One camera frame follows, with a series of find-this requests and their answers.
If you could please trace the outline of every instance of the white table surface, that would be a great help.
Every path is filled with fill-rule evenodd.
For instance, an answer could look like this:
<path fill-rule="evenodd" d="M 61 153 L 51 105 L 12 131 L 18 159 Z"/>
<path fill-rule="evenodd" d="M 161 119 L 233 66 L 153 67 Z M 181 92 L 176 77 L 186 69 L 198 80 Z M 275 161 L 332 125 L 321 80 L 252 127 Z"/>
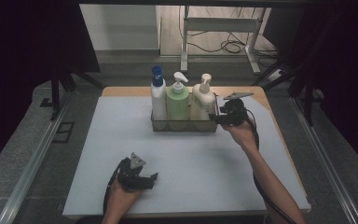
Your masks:
<path fill-rule="evenodd" d="M 261 154 L 300 209 L 310 210 L 269 112 L 252 97 L 242 100 L 255 114 Z M 150 97 L 100 97 L 64 216 L 101 215 L 107 182 L 132 152 L 147 162 L 141 176 L 158 173 L 158 179 L 128 217 L 267 213 L 251 165 L 228 132 L 218 126 L 216 133 L 155 133 L 150 113 Z"/>

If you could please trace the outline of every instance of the camera rig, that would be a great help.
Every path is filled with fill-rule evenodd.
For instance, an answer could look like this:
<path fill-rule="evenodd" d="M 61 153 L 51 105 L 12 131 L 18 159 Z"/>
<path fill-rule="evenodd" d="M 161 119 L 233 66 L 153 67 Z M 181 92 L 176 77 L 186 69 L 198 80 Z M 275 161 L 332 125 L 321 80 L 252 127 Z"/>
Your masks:
<path fill-rule="evenodd" d="M 223 98 L 224 100 L 228 100 L 225 102 L 223 106 L 220 106 L 220 113 L 223 115 L 215 115 L 209 114 L 209 119 L 214 120 L 216 124 L 223 125 L 234 125 L 239 126 L 243 124 L 245 121 L 250 125 L 252 132 L 255 136 L 255 142 L 258 148 L 258 133 L 257 126 L 255 123 L 255 116 L 253 113 L 248 110 L 243 101 L 242 97 L 251 96 L 252 92 L 233 92 L 229 96 Z"/>
<path fill-rule="evenodd" d="M 106 187 L 103 198 L 103 213 L 106 211 L 107 201 L 109 200 L 110 191 L 115 180 L 117 180 L 126 191 L 152 189 L 154 187 L 158 173 L 150 177 L 139 176 L 145 164 L 146 162 L 133 152 L 131 153 L 131 158 L 126 157 L 118 164 Z"/>

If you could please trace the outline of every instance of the shampoo bottle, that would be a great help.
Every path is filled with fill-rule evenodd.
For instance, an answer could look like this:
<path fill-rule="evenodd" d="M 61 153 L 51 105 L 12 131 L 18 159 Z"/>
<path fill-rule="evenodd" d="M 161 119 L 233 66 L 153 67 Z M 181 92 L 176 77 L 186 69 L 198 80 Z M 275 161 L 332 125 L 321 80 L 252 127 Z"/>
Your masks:
<path fill-rule="evenodd" d="M 204 74 L 201 83 L 193 87 L 191 97 L 190 119 L 209 120 L 209 113 L 214 113 L 216 97 L 210 90 L 211 75 Z"/>
<path fill-rule="evenodd" d="M 152 72 L 153 79 L 150 85 L 150 92 L 152 95 L 153 120 L 166 120 L 165 80 L 162 77 L 161 67 L 158 65 L 154 66 Z"/>
<path fill-rule="evenodd" d="M 167 113 L 170 120 L 188 120 L 188 88 L 181 81 L 188 82 L 180 72 L 173 74 L 176 82 L 167 89 Z"/>

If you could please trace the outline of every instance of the metal rail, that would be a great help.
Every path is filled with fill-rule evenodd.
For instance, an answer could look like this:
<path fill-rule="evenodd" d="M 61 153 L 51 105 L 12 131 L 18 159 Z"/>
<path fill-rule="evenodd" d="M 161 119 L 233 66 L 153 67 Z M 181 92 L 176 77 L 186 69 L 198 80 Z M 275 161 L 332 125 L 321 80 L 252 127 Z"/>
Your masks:
<path fill-rule="evenodd" d="M 339 202 L 341 203 L 342 209 L 344 210 L 345 215 L 348 218 L 348 221 L 351 224 L 358 224 L 358 211 L 356 205 L 351 198 L 351 195 L 348 193 L 341 179 L 339 178 L 336 169 L 334 168 L 332 162 L 330 161 L 324 146 L 321 143 L 321 140 L 318 137 L 318 134 L 315 132 L 313 127 L 309 126 L 306 119 L 303 116 L 303 108 L 298 98 L 291 98 L 293 105 L 296 108 L 296 113 L 301 121 L 301 124 L 306 131 L 308 138 L 310 139 L 313 148 L 315 149 L 316 155 L 324 169 L 324 172 L 330 182 L 333 191 L 337 195 Z"/>
<path fill-rule="evenodd" d="M 53 136 L 60 126 L 60 122 L 67 111 L 70 100 L 71 94 L 65 94 L 62 97 L 62 109 L 58 113 L 57 118 L 50 122 L 45 135 L 43 136 L 37 149 L 34 151 L 34 154 L 22 172 L 16 187 L 13 189 L 4 209 L 2 210 L 0 215 L 0 224 L 9 224 L 14 221 L 14 218 L 20 210 L 22 202 L 24 201 L 25 195 L 27 194 L 28 189 L 31 187 L 31 184 L 34 181 L 34 177 L 39 170 L 40 164 L 45 158 Z"/>

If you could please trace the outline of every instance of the hand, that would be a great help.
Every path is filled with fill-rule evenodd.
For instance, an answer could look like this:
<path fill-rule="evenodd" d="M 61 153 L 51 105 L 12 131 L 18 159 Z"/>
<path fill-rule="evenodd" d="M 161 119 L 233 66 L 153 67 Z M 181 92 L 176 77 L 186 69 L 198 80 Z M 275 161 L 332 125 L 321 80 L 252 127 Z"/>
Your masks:
<path fill-rule="evenodd" d="M 141 190 L 127 192 L 117 180 L 113 182 L 103 224 L 116 224 L 142 194 Z"/>
<path fill-rule="evenodd" d="M 245 121 L 239 126 L 222 124 L 222 128 L 231 134 L 234 141 L 240 145 L 242 150 L 246 153 L 257 150 L 255 136 L 248 122 Z"/>

